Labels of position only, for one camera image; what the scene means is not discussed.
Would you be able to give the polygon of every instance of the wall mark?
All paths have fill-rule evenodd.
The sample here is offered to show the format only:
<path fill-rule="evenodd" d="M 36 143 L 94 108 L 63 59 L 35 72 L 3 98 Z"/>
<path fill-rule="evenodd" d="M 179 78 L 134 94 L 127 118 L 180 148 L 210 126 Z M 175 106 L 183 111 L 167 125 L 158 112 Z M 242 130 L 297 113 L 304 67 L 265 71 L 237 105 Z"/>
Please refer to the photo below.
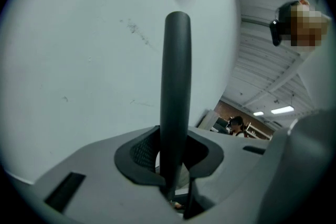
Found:
<path fill-rule="evenodd" d="M 151 49 L 155 50 L 156 51 L 156 48 L 151 45 L 151 43 L 149 42 L 149 39 L 148 37 L 146 37 L 140 30 L 139 30 L 139 27 L 134 23 L 132 22 L 131 19 L 128 19 L 128 23 L 127 23 L 127 28 L 130 30 L 130 32 L 132 34 L 137 34 L 141 40 L 145 43 L 145 45 L 149 46 Z"/>
<path fill-rule="evenodd" d="M 148 106 L 150 108 L 153 108 L 154 106 L 151 104 L 148 104 L 148 102 L 136 102 L 135 99 L 132 100 L 132 102 L 130 102 L 130 104 L 138 104 L 138 105 L 144 105 L 144 106 Z"/>

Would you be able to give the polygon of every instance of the ceiling light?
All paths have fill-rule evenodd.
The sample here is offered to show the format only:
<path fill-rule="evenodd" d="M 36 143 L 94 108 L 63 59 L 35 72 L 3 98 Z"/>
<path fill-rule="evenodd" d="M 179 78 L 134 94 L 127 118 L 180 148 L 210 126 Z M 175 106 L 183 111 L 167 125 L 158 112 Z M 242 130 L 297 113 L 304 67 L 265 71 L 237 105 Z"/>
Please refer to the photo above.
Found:
<path fill-rule="evenodd" d="M 255 113 L 253 113 L 254 116 L 261 116 L 261 115 L 263 115 L 263 114 L 264 114 L 264 113 L 261 112 L 261 111 L 260 111 L 260 112 L 255 112 Z"/>
<path fill-rule="evenodd" d="M 285 112 L 290 112 L 290 111 L 294 111 L 294 108 L 292 108 L 290 105 L 289 106 L 286 106 L 284 108 L 281 108 L 281 109 L 274 109 L 274 110 L 271 110 L 271 112 L 273 114 L 280 114 L 280 113 L 285 113 Z"/>

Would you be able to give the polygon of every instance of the metal ceiling panel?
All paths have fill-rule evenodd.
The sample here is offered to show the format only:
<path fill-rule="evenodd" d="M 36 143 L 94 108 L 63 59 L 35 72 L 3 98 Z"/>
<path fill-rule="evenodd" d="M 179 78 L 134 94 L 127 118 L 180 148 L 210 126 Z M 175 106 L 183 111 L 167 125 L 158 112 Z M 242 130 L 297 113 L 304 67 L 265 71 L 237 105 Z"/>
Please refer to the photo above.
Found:
<path fill-rule="evenodd" d="M 263 111 L 264 116 L 259 119 L 274 130 L 280 128 L 274 122 L 288 127 L 295 117 L 315 111 L 296 74 L 308 54 L 272 44 L 268 24 L 275 18 L 276 9 L 287 1 L 290 0 L 240 0 L 242 23 L 238 58 L 223 93 L 223 100 L 234 103 L 242 111 Z M 320 0 L 308 1 L 313 6 L 320 5 Z M 295 110 L 278 115 L 271 113 L 288 105 Z"/>

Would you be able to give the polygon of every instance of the gray plastic panel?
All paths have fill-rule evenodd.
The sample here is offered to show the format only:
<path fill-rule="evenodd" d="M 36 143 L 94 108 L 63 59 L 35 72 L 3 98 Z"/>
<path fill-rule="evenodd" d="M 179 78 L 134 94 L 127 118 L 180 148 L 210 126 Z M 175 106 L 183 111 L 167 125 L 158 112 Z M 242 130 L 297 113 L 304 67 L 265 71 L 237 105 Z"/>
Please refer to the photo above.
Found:
<path fill-rule="evenodd" d="M 140 186 L 125 178 L 114 164 L 114 153 L 125 142 L 151 128 L 87 145 L 43 175 L 31 190 L 45 199 L 70 173 L 86 175 L 64 210 L 82 223 L 179 223 L 158 187 Z"/>
<path fill-rule="evenodd" d="M 243 164 L 244 160 L 242 158 L 236 159 L 235 155 L 241 155 L 242 153 L 235 151 L 229 156 L 230 161 L 227 159 L 227 164 L 225 164 L 227 155 L 224 156 L 223 166 L 219 167 L 211 176 L 216 177 L 212 179 L 212 184 L 203 183 L 202 185 L 197 179 L 196 183 L 200 188 L 199 193 L 201 195 L 210 200 L 222 202 L 193 218 L 193 223 L 256 223 L 260 205 L 281 161 L 287 138 L 287 129 L 277 131 L 269 142 L 264 155 L 253 169 L 248 169 Z M 240 166 L 246 168 L 245 175 L 243 168 L 234 168 Z M 231 173 L 230 171 L 234 171 L 232 178 L 228 174 Z"/>
<path fill-rule="evenodd" d="M 320 180 L 327 169 L 335 173 L 329 167 L 336 152 L 335 120 L 336 110 L 321 111 L 299 120 L 292 128 L 281 162 L 260 206 L 258 223 L 270 224 L 274 219 L 283 221 L 304 202 L 314 204 L 311 208 L 319 211 L 316 206 L 321 199 L 328 196 L 333 199 L 334 179 L 329 176 L 323 183 Z M 316 191 L 317 184 L 323 184 L 325 189 Z"/>
<path fill-rule="evenodd" d="M 43 200 L 70 172 L 81 173 L 86 175 L 86 178 L 65 208 L 65 216 L 82 223 L 97 224 L 112 222 L 180 223 L 183 220 L 164 199 L 158 187 L 140 186 L 132 183 L 117 170 L 113 161 L 114 153 L 119 146 L 150 129 L 134 131 L 81 148 L 43 175 L 32 186 L 33 192 Z M 263 178 L 272 178 L 277 166 L 277 159 L 280 158 L 282 151 L 281 135 L 275 136 L 271 142 L 268 142 L 232 137 L 194 127 L 189 127 L 189 130 L 217 143 L 224 150 L 224 160 L 218 169 L 210 177 L 199 178 L 195 181 L 201 196 L 207 197 L 215 203 L 223 202 L 189 221 L 222 223 L 223 216 L 229 219 L 229 215 L 233 211 L 244 215 L 246 219 L 248 219 L 248 215 L 257 215 L 258 203 L 255 206 L 241 204 L 239 199 L 245 200 L 246 197 L 244 197 L 244 193 L 239 195 L 239 190 L 241 190 L 241 186 L 243 188 L 249 187 L 251 180 L 261 181 L 264 180 Z M 264 149 L 268 147 L 268 149 L 264 155 L 259 155 L 244 151 L 243 147 L 247 145 Z M 262 166 L 260 164 L 263 159 L 265 162 Z M 266 174 L 260 173 L 265 167 Z M 261 191 L 258 194 L 260 199 L 263 193 Z M 253 199 L 253 201 L 247 200 L 251 203 L 255 202 L 254 196 Z M 251 206 L 252 212 L 246 211 L 246 206 Z M 219 210 L 218 212 L 221 213 L 211 214 L 213 210 Z"/>

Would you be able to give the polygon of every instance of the white wall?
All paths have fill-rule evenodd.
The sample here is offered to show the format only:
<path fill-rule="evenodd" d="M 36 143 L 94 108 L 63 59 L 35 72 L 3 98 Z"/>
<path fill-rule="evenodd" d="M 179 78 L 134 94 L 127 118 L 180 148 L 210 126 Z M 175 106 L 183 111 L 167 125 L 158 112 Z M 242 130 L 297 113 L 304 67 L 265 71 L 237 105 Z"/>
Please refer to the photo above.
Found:
<path fill-rule="evenodd" d="M 192 21 L 190 125 L 220 99 L 238 0 L 10 0 L 0 28 L 1 151 L 35 181 L 82 146 L 160 121 L 164 20 Z"/>
<path fill-rule="evenodd" d="M 304 61 L 298 74 L 317 109 L 336 108 L 336 32 L 334 22 L 327 38 Z"/>

